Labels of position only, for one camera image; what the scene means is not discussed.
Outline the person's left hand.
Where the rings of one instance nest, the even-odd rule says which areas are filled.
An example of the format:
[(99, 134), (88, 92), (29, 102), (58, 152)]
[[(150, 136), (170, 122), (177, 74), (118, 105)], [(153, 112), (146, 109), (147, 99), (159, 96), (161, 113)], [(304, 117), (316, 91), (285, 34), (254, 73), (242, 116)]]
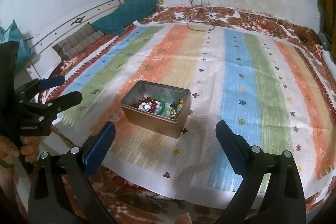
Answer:
[(24, 138), (23, 146), (17, 148), (14, 143), (1, 135), (1, 160), (8, 156), (23, 155), (26, 162), (34, 162), (39, 154), (40, 137), (28, 136)]

